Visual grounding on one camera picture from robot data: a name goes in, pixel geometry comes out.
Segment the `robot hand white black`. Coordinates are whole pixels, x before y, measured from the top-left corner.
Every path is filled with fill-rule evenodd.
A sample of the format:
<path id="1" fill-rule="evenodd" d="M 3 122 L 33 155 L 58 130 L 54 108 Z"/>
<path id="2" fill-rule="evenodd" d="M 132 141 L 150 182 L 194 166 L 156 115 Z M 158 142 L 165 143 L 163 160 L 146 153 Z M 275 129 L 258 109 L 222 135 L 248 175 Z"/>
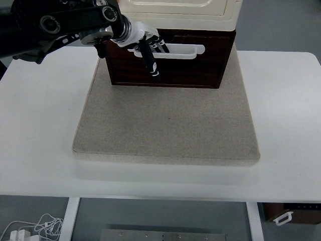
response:
<path id="1" fill-rule="evenodd" d="M 128 20 L 125 23 L 125 33 L 120 38 L 113 39 L 112 42 L 120 48 L 138 51 L 155 81 L 157 83 L 161 81 L 153 53 L 169 53 L 170 51 L 155 27 L 144 22 Z"/>

